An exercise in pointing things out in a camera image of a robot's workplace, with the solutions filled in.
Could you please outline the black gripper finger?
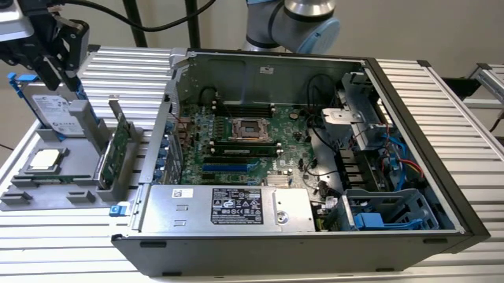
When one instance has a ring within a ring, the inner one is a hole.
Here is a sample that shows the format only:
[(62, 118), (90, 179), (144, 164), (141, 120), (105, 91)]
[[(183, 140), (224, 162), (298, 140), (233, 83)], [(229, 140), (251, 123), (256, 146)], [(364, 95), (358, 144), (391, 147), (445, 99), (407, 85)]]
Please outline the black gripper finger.
[(62, 41), (62, 81), (68, 88), (77, 88), (80, 80), (77, 71), (85, 58), (86, 43), (89, 39), (89, 25), (76, 19), (57, 19), (62, 24), (58, 37)]
[(33, 61), (33, 69), (46, 88), (50, 91), (54, 91), (58, 88), (60, 79), (44, 57), (36, 57)]

